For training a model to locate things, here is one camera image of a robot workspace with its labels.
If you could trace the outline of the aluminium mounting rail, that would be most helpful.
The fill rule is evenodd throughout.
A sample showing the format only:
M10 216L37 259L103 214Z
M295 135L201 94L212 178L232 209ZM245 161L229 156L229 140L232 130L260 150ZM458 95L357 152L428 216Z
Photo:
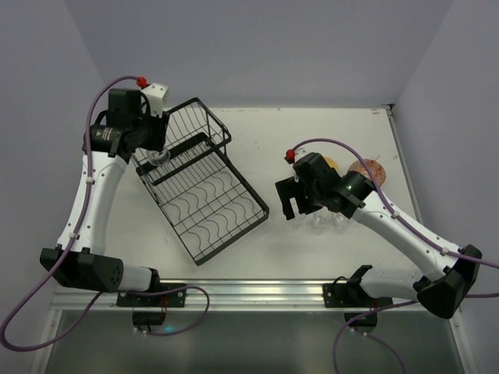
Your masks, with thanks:
M316 312L326 308L322 285L329 280L165 280L163 283L193 285L186 291L183 308L168 311L306 311ZM94 303L95 310L130 310L116 305L119 294L104 294Z

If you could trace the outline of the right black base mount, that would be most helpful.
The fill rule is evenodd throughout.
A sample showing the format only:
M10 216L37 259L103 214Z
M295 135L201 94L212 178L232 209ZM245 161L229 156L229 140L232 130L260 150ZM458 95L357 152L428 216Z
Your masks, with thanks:
M340 276L329 283L322 285L324 306L333 309L369 309L393 305L392 298L373 298L361 287L361 275L352 275L347 278ZM361 312L344 312L344 319L348 322ZM377 327L377 312L359 319L350 324L350 327L362 333L372 333Z

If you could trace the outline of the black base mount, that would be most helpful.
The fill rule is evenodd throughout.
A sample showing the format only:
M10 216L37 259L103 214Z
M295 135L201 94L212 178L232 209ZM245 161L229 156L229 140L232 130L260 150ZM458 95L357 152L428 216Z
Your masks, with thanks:
M333 309L369 309L393 305L392 298L373 298L361 287L361 275L352 275L347 278L340 276L329 283L322 285L324 306ZM344 319L348 322L361 312L344 312ZM377 327L377 312L359 319L350 324L350 327L362 333L372 333Z
M165 322L169 309L185 306L185 286L186 284L182 283L160 283L151 290L153 293L167 291L166 295L140 295L137 291L121 292L116 305L120 308L131 308L133 326L149 333L154 327L160 327Z

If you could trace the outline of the blue patterned bowl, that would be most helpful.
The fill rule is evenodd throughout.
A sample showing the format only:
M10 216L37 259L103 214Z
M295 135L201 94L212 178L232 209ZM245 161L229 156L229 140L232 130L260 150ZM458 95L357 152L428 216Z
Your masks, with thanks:
M364 163L362 163L361 161L355 161L350 165L348 171L359 172L366 178L371 179L369 174L370 171L379 186L382 186L387 179L387 174L384 167L376 160L372 159L365 159Z

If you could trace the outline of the clear glass cup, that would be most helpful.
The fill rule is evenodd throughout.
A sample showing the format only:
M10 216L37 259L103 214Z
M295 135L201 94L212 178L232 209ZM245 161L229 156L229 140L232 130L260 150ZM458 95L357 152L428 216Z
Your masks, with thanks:
M334 213L332 224L336 231L342 232L349 226L350 220L342 213Z
M153 166L167 164L171 159L171 153L168 149L161 151L148 150L146 152L147 162Z
M311 226L315 234L322 234L333 226L334 214L317 211L312 216Z
M289 224L294 228L307 227L309 223L310 223L310 217L307 215L299 215L289 221Z

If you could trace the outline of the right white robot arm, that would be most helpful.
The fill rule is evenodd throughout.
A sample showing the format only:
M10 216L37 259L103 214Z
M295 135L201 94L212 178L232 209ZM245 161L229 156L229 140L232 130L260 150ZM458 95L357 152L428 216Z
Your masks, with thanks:
M288 150L285 160L294 175L275 186L287 220L322 208L340 213L377 233L417 268L411 275L362 265L345 283L329 284L327 292L351 306L400 298L419 302L443 319L455 314L476 281L480 250L473 245L461 248L440 238L391 201L383 201L365 175L358 171L340 175L319 153Z

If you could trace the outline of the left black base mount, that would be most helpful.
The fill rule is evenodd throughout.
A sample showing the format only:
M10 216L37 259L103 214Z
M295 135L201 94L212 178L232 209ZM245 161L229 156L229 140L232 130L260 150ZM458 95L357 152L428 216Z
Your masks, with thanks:
M160 327L165 322L169 309L185 306L185 286L186 284L182 283L160 283L151 290L153 293L167 291L166 295L140 295L137 291L121 292L116 305L120 308L131 308L133 326L149 333L154 327Z

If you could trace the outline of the yellow square plate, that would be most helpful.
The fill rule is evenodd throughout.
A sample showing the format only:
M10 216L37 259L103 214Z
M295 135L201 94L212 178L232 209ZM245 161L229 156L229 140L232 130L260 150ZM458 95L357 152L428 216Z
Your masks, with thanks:
M324 159L326 160L326 162L327 162L327 164L328 164L328 166L329 166L330 168L333 168L333 169L335 169L336 171L338 171L338 164L337 164L334 160L332 160L332 159L331 159L331 158L329 158L329 157L324 157Z

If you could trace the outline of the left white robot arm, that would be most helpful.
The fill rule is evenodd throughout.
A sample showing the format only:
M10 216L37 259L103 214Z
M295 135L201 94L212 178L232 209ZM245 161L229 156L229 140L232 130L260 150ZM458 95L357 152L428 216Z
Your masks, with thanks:
M73 208L53 249L41 265L63 287L112 293L148 291L157 281L152 268L106 256L108 219L120 180L136 150L161 152L168 115L168 88L111 89L108 108L84 134L83 167Z

